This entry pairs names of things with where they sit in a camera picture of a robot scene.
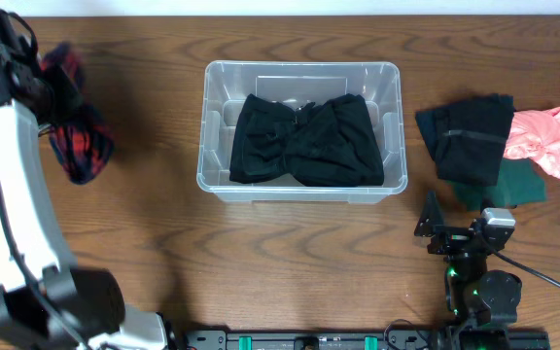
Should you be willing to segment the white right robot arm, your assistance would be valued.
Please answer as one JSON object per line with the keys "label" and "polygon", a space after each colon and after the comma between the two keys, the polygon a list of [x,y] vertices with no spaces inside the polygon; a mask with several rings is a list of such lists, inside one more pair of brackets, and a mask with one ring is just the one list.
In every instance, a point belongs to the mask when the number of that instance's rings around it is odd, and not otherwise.
{"label": "white right robot arm", "polygon": [[515,229],[509,210],[485,208],[469,227],[445,223],[437,196],[428,192],[414,234],[428,237],[427,250],[447,268],[447,309],[455,319],[428,340],[431,349],[509,349],[508,326],[517,321],[522,282],[516,275],[487,267],[489,256],[505,247]]}

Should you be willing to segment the black garment with tape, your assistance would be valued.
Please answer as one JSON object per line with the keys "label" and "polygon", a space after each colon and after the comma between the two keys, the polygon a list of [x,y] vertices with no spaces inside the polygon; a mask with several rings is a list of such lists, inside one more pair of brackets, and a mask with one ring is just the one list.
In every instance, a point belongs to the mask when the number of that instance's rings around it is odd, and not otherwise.
{"label": "black garment with tape", "polygon": [[496,185],[514,112],[513,97],[498,93],[417,112],[437,176],[469,186]]}

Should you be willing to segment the pink garment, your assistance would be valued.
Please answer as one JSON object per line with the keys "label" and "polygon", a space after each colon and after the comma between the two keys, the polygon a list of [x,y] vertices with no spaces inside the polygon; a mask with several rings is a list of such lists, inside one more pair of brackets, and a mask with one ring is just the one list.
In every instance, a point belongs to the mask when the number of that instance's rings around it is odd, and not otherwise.
{"label": "pink garment", "polygon": [[504,158],[530,159],[560,180],[560,107],[515,112]]}

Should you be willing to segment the red blue plaid shirt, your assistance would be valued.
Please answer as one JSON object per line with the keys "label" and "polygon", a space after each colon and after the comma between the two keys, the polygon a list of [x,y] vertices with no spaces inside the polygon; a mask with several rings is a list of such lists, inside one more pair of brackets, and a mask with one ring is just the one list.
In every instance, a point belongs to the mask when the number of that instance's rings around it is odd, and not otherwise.
{"label": "red blue plaid shirt", "polygon": [[[84,97],[85,71],[72,45],[60,43],[48,52],[40,63],[47,73],[59,67],[73,90]],[[71,115],[48,128],[50,143],[57,161],[69,180],[83,185],[93,180],[107,165],[114,148],[114,137],[99,111],[82,99]]]}

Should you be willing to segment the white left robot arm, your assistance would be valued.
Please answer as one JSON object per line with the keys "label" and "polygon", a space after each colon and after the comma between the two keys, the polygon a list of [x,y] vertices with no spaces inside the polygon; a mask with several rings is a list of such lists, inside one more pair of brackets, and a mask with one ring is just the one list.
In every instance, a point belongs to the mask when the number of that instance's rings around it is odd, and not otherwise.
{"label": "white left robot arm", "polygon": [[0,339],[19,349],[167,349],[162,317],[127,305],[109,271],[79,266],[54,213],[40,135],[51,134],[78,183],[113,149],[83,82],[69,45],[40,56],[27,22],[0,9]]}

